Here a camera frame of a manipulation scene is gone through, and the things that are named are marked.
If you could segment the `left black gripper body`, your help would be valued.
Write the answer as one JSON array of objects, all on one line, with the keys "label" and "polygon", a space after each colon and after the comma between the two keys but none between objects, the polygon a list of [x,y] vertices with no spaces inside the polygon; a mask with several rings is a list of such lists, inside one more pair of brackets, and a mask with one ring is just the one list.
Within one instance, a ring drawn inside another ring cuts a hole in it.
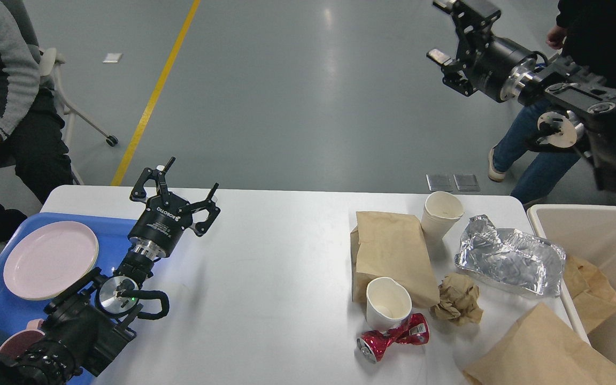
[{"label": "left black gripper body", "polygon": [[178,213],[178,209],[190,204],[176,194],[164,198],[155,195],[146,202],[142,212],[127,238],[132,243],[138,240],[151,241],[161,248],[158,256],[168,258],[180,240],[183,232],[193,224],[192,214]]}]

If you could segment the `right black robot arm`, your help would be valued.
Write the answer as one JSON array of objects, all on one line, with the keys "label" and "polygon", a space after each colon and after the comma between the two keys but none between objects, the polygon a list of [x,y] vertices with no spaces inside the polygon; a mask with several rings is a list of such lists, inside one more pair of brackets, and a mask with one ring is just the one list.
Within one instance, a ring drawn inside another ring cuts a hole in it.
[{"label": "right black robot arm", "polygon": [[459,39],[455,57],[437,49],[443,83],[469,97],[523,106],[489,151],[487,175],[501,182],[526,151],[537,154],[511,196],[536,204],[580,158],[596,187],[616,193],[616,1],[560,1],[546,43],[552,58],[492,32],[501,10],[489,1],[435,1]]}]

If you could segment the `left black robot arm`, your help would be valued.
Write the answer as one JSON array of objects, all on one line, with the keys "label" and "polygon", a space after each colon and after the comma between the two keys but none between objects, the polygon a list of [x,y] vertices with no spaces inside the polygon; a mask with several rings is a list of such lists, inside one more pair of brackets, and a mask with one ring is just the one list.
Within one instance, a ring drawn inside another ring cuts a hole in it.
[{"label": "left black robot arm", "polygon": [[0,384],[66,384],[88,371],[100,375],[130,343],[135,319],[156,321],[170,310],[168,295],[145,290],[152,268],[172,253],[186,229],[203,236],[220,214],[214,195],[188,202],[168,189],[162,169],[145,168],[130,200],[145,210],[128,234],[130,247],[112,275],[96,266],[61,291],[44,308],[43,336],[15,358],[0,353]]}]

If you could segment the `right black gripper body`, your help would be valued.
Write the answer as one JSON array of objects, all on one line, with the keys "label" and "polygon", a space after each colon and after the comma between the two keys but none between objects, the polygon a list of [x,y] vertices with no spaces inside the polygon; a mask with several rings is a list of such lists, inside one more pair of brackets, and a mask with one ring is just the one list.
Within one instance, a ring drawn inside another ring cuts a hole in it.
[{"label": "right black gripper body", "polygon": [[520,97],[534,78],[537,54],[508,38],[494,37],[476,53],[469,82],[496,102]]}]

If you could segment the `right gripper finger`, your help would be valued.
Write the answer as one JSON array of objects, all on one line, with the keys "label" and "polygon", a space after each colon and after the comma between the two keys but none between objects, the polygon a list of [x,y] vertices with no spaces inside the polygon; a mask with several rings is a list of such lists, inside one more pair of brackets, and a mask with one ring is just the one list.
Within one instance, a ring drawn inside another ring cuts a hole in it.
[{"label": "right gripper finger", "polygon": [[486,48],[467,51],[464,58],[451,58],[437,48],[431,49],[426,53],[426,57],[437,64],[442,71],[442,82],[444,85],[457,91],[459,94],[469,97],[479,91],[487,96],[490,90],[487,85],[481,84],[479,80],[479,61],[486,55]]},{"label": "right gripper finger", "polygon": [[474,54],[493,41],[491,31],[502,11],[489,1],[433,1],[432,5],[450,15],[459,39],[458,54]]}]

